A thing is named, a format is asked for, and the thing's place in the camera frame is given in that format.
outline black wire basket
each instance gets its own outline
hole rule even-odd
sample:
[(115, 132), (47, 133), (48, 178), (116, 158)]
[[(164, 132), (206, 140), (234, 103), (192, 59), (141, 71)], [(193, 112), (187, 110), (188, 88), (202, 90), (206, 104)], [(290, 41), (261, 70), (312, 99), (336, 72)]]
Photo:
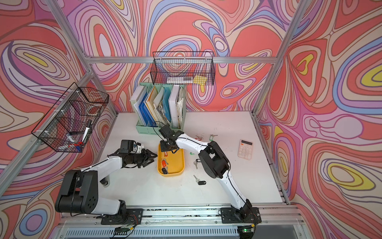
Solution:
[(32, 134), (56, 152), (81, 153), (108, 102), (107, 93), (76, 85), (49, 124), (43, 130), (35, 130), (47, 113)]
[(212, 51), (161, 51), (152, 54), (154, 61), (150, 74), (153, 84), (214, 84)]

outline binder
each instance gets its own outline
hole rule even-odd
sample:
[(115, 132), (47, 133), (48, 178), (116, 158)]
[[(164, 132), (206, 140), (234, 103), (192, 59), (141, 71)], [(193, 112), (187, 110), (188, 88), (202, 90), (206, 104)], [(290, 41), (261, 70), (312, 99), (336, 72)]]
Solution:
[(158, 95), (158, 91), (155, 88), (155, 86), (153, 86), (149, 92), (147, 100), (145, 101), (145, 105), (147, 107), (149, 114), (151, 115), (151, 119), (153, 119), (153, 123), (155, 123), (155, 121), (159, 121), (158, 116), (154, 111), (154, 99), (157, 95)]
[(143, 94), (141, 94), (141, 97), (137, 101), (137, 103), (134, 104), (134, 108), (137, 110), (139, 117), (142, 119), (142, 125), (147, 126), (148, 119), (146, 116), (145, 111), (143, 110), (144, 100), (147, 98), (147, 91), (144, 91)]
[(165, 88), (165, 92), (163, 93), (163, 110), (165, 112), (165, 116), (167, 121), (171, 122), (171, 113), (170, 113), (170, 107), (168, 105), (168, 99), (170, 98), (171, 90), (169, 88)]
[(171, 113), (171, 123), (174, 128), (179, 128), (179, 122), (178, 122), (178, 110), (176, 107), (176, 103), (178, 102), (178, 96), (179, 96), (179, 85), (173, 85), (170, 98), (168, 99), (168, 105), (170, 107), (170, 113)]
[(140, 125), (144, 125), (144, 123), (142, 121), (141, 116), (138, 113), (138, 110), (137, 110), (137, 108), (139, 108), (139, 104), (137, 105), (137, 107), (135, 107), (135, 104), (138, 102), (138, 100), (140, 99), (140, 97), (143, 95), (144, 92), (147, 92), (147, 87), (139, 85), (135, 89), (133, 95), (130, 98), (131, 108), (138, 115), (138, 121), (139, 121)]

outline aluminum frame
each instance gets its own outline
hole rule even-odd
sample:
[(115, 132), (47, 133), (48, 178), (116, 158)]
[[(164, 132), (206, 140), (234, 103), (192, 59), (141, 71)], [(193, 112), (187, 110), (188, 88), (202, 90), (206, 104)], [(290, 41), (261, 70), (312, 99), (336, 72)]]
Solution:
[[(298, 7), (296, 9), (296, 12), (292, 18), (291, 24), (289, 25), (289, 27), (286, 31), (286, 35), (285, 35), (284, 39), (282, 40), (282, 44), (280, 45), (280, 48), (277, 52), (276, 57), (216, 57), (216, 58), (214, 58), (215, 63), (270, 63), (273, 65), (271, 67), (269, 73), (268, 73), (268, 77), (265, 80), (264, 86), (262, 87), (262, 89), (259, 93), (259, 97), (256, 101), (256, 104), (255, 104), (254, 108), (252, 109), (252, 113), (254, 113), (258, 110), (259, 102), (263, 101), (265, 94), (268, 91), (273, 79), (276, 77), (277, 69), (281, 65), (282, 59), (283, 59), (283, 57), (286, 53), (286, 50), (287, 50), (287, 48), (288, 48), (288, 46), (289, 46), (289, 44), (293, 38), (294, 32), (296, 31), (296, 29), (297, 29), (297, 27), (301, 21), (301, 18), (304, 15), (305, 10), (306, 10), (307, 6), (309, 5), (310, 1), (311, 0), (301, 0), (299, 2)], [(59, 7), (58, 2), (56, 0), (46, 0), (46, 3), (49, 6), (49, 8), (51, 9), (52, 14), (55, 17), (55, 19), (57, 20), (58, 24), (61, 26), (61, 28), (64, 32), (64, 35), (66, 36), (66, 39), (72, 44), (79, 60), (84, 65), (85, 69), (87, 70), (87, 73), (86, 73), (87, 80), (81, 79), (81, 81), (78, 83), (78, 85), (83, 86), (83, 83), (85, 83), (85, 82), (87, 84), (90, 80), (91, 75), (93, 75), (94, 76), (93, 82), (94, 82), (95, 86), (97, 87), (97, 89), (106, 92), (100, 79), (94, 73), (94, 70), (91, 66), (91, 64), (94, 64), (94, 63), (152, 63), (152, 61), (154, 60), (153, 57), (88, 57), (88, 56), (86, 56), (81, 45), (79, 44), (79, 41), (77, 40), (77, 38), (74, 35), (73, 29), (71, 28), (68, 20), (66, 19), (64, 13), (62, 12), (62, 9)], [(115, 115), (114, 121), (112, 123), (112, 127), (113, 127), (115, 119), (117, 117), (117, 112), (115, 111), (114, 106), (112, 104), (111, 104), (110, 110)], [(257, 122), (256, 117), (254, 117), (253, 120), (254, 120), (254, 125), (255, 125), (257, 132), (261, 133), (261, 131), (259, 131), (259, 124)], [(108, 138), (109, 134), (107, 135), (107, 137), (103, 143), (103, 146), (100, 150), (100, 153), (102, 152), (102, 150), (105, 146), (105, 143), (107, 142), (107, 138)], [(262, 139), (262, 137), (260, 137), (260, 139), (261, 139), (262, 146), (264, 148), (264, 151), (265, 151), (265, 154), (267, 156), (268, 161), (270, 163), (273, 162), (273, 158), (268, 152), (267, 145), (264, 142), (264, 139)], [(8, 186), (11, 184), (11, 182), (14, 180), (14, 178), (18, 175), (18, 173), (19, 173), (18, 170), (21, 170), (24, 167), (24, 165), (29, 160), (29, 158), (37, 150), (37, 148), (39, 147), (39, 145), (41, 143), (41, 142), (37, 142), (37, 141), (38, 141), (37, 139), (35, 141), (31, 140), (27, 144), (27, 146), (22, 151), (20, 151), (19, 154), (13, 159), (13, 161), (4, 169), (3, 173), (0, 175), (0, 184), (1, 184), (0, 195), (2, 195), (3, 191), (5, 191), (8, 188)], [(280, 180), (279, 180), (277, 173), (275, 173), (274, 170), (272, 170), (272, 173), (274, 173), (274, 175), (276, 174), (275, 180), (276, 181), (278, 180), (280, 183)], [(281, 185), (281, 189), (283, 190), (283, 194), (285, 196), (286, 195), (285, 190), (283, 189), (282, 184), (280, 184), (280, 185)], [(283, 224), (283, 223), (288, 224), (288, 223), (290, 223), (290, 224), (295, 225), (296, 222), (298, 222), (298, 223), (304, 224), (303, 218), (301, 217), (301, 215), (299, 213), (297, 213), (297, 215), (296, 215), (296, 213), (292, 213), (292, 214), (281, 213), (280, 210), (288, 211), (288, 209), (292, 209), (291, 208), (292, 206), (293, 205), (289, 205), (289, 206), (281, 205), (280, 206), (280, 205), (272, 204), (272, 205), (268, 206), (269, 208), (262, 208), (260, 212), (262, 214), (263, 223), (277, 223), (277, 224)], [(191, 222), (190, 221), (183, 221), (183, 222), (179, 221), (179, 215), (178, 216), (171, 215), (171, 212), (169, 212), (169, 209), (172, 209), (172, 212), (174, 212), (174, 210), (175, 210), (178, 213), (180, 213), (180, 211), (192, 210), (194, 212), (197, 211), (200, 214), (201, 211), (203, 211), (203, 210), (208, 211), (208, 213), (211, 213), (213, 209), (209, 208), (209, 207), (213, 207), (213, 206), (187, 206), (186, 208), (163, 206), (162, 209), (165, 209), (165, 210), (161, 210), (161, 207), (143, 207), (143, 208), (145, 208), (144, 217), (146, 216), (146, 213), (148, 213), (148, 212), (155, 212), (156, 215), (154, 215), (154, 213), (152, 213), (152, 215), (147, 214), (147, 216), (149, 216), (148, 218), (152, 218), (153, 216), (155, 216), (156, 220), (162, 218), (162, 219), (166, 219), (163, 221), (173, 221), (173, 223), (176, 222), (178, 224), (183, 225), (183, 223), (186, 223), (186, 224), (191, 223), (192, 224), (192, 223), (196, 223), (196, 221), (194, 221), (194, 222), (192, 222), (192, 221)], [(166, 212), (167, 215), (158, 214), (158, 211)], [(210, 222), (211, 224), (217, 224), (216, 218), (213, 218), (209, 214), (207, 214), (206, 216), (210, 217), (210, 218), (208, 218), (208, 220), (210, 220), (210, 221), (212, 220)], [(76, 226), (76, 227), (84, 226), (84, 225), (86, 225), (86, 227), (96, 227), (97, 224), (100, 224), (99, 219), (95, 219), (94, 216), (89, 216), (89, 215), (88, 216), (78, 216), (76, 218), (68, 218), (67, 215), (66, 216), (64, 215), (64, 217), (61, 219), (61, 221), (62, 222), (59, 225), (61, 227), (63, 227), (63, 225), (65, 225), (67, 223), (72, 224), (73, 226)]]
[(293, 40), (293, 37), (295, 35), (295, 32), (301, 22), (301, 19), (303, 18), (306, 9), (308, 8), (311, 0), (300, 0), (297, 9), (292, 17), (292, 20), (288, 26), (288, 30), (286, 31), (285, 37), (283, 41), (281, 42), (280, 48), (277, 52), (277, 60), (275, 64), (271, 67), (271, 69), (268, 72), (268, 76), (265, 79), (264, 85), (261, 88), (259, 92), (259, 96), (257, 97), (257, 100), (255, 102), (255, 105), (252, 109), (253, 112), (257, 112), (260, 107), (260, 103), (264, 100), (266, 94), (268, 93), (268, 90), (274, 80), (274, 78), (278, 75), (277, 72), (281, 66), (281, 63), (283, 62), (284, 55), (286, 54), (288, 47)]
[[(95, 63), (152, 63), (153, 57), (86, 57), (88, 64)], [(214, 57), (214, 63), (276, 63), (276, 57)]]
[[(91, 72), (87, 72), (77, 83), (78, 86), (86, 86), (91, 78)], [(61, 101), (61, 103), (56, 107), (55, 111), (59, 111), (63, 105), (68, 101), (70, 96), (73, 94), (69, 92), (66, 97)], [(39, 130), (44, 129), (54, 118), (56, 114), (51, 114), (48, 119), (41, 125)], [(0, 197), (4, 194), (7, 188), (11, 185), (29, 159), (37, 151), (42, 141), (35, 136), (31, 135), (31, 139), (25, 145), (25, 147), (19, 151), (19, 153), (13, 158), (13, 160), (5, 167), (3, 172), (0, 174)]]
[[(128, 206), (128, 208), (143, 208), (141, 225), (137, 229), (173, 228), (192, 226), (198, 227), (222, 227), (222, 226), (242, 226), (244, 224), (223, 224), (219, 216), (219, 209), (229, 205), (163, 205), (163, 206)], [(253, 204), (259, 208), (262, 222), (258, 225), (293, 225), (299, 239), (310, 238), (304, 228), (304, 221), (301, 211), (296, 205), (269, 205)], [(101, 219), (96, 219), (97, 215), (79, 215), (70, 217), (69, 213), (63, 213), (58, 230), (52, 238), (65, 238), (66, 233), (73, 229), (99, 229), (114, 230), (121, 225), (101, 225)]]
[[(53, 14), (54, 18), (56, 19), (57, 23), (61, 27), (65, 39), (72, 45), (78, 59), (83, 64), (85, 69), (93, 74), (93, 83), (96, 86), (96, 88), (100, 91), (103, 91), (106, 93), (106, 89), (103, 86), (101, 80), (99, 79), (98, 75), (94, 72), (92, 66), (88, 64), (86, 58), (85, 58), (85, 51), (82, 49), (78, 39), (76, 38), (74, 31), (72, 27), (70, 26), (70, 23), (68, 19), (66, 18), (64, 12), (62, 11), (61, 7), (59, 6), (57, 0), (46, 0), (45, 1), (48, 7), (51, 10), (51, 13)], [(116, 115), (116, 110), (114, 108), (113, 103), (109, 101), (108, 103), (110, 110), (113, 112), (114, 115)]]

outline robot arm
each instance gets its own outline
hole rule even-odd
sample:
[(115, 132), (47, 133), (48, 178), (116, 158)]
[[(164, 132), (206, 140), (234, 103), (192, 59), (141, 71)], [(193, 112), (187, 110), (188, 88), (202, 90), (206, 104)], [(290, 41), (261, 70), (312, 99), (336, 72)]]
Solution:
[(205, 172), (216, 178), (223, 190), (230, 198), (231, 206), (236, 210), (236, 218), (244, 219), (251, 211), (251, 203), (240, 192), (230, 173), (230, 164), (219, 145), (215, 141), (205, 143), (189, 137), (182, 131), (174, 132), (168, 125), (163, 126), (159, 132), (165, 138), (160, 142), (162, 152), (175, 153), (179, 148), (198, 154)]
[(127, 164), (146, 167), (158, 155), (133, 140), (122, 140), (121, 147), (106, 160), (83, 168), (68, 171), (63, 179), (55, 203), (57, 212), (124, 215), (125, 202), (98, 195), (98, 182), (107, 185), (106, 177)]

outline psychedelic patterned wall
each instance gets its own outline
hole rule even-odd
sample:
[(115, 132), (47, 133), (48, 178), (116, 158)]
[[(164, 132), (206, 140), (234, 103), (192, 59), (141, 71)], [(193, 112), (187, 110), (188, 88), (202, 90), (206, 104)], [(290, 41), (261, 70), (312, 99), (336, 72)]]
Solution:
[(313, 1), (257, 112), (314, 238), (382, 238), (381, 22), (381, 1)]
[[(1, 171), (61, 94), (84, 74), (41, 0), (0, 3)], [(93, 164), (111, 125), (106, 108), (81, 154), (41, 145), (0, 198), (0, 239), (47, 238), (60, 220), (54, 201), (65, 172)]]
[[(150, 56), (153, 51), (212, 50), (216, 56), (275, 56), (296, 1), (86, 0), (62, 9), (89, 56)], [(149, 81), (150, 64), (93, 66), (118, 111)], [(265, 64), (218, 64), (214, 86), (189, 86), (190, 111), (251, 110)]]

